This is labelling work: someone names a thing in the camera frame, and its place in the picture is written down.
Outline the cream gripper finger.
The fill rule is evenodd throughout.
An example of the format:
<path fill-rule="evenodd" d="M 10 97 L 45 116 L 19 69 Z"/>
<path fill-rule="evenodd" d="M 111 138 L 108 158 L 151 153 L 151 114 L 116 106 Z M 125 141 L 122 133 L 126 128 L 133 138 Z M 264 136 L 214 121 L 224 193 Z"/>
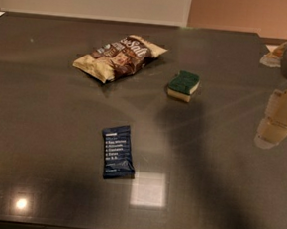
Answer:
<path fill-rule="evenodd" d="M 279 46 L 268 45 L 269 52 L 260 59 L 260 63 L 271 68 L 279 67 L 285 47 L 285 42 Z"/>
<path fill-rule="evenodd" d="M 274 90 L 264 118 L 258 125 L 255 144 L 261 149 L 272 149 L 287 138 L 287 89 Z"/>

